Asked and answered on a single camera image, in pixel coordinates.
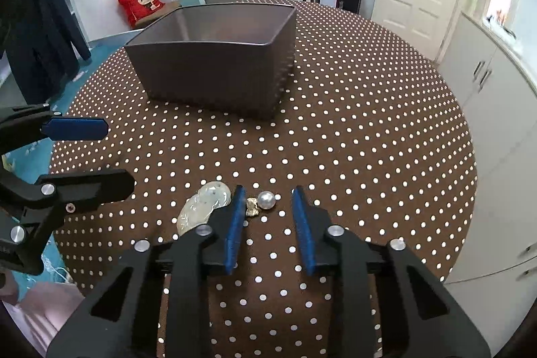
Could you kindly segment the pink sleeved forearm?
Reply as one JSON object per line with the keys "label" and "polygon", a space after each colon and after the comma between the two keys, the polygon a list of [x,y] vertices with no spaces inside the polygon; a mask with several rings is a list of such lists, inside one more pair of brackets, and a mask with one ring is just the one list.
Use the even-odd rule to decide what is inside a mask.
{"label": "pink sleeved forearm", "polygon": [[45,357],[55,335],[83,302],[83,294],[72,284],[36,283],[22,299],[10,271],[4,273],[1,286],[1,309],[13,322],[15,331],[29,341],[31,350]]}

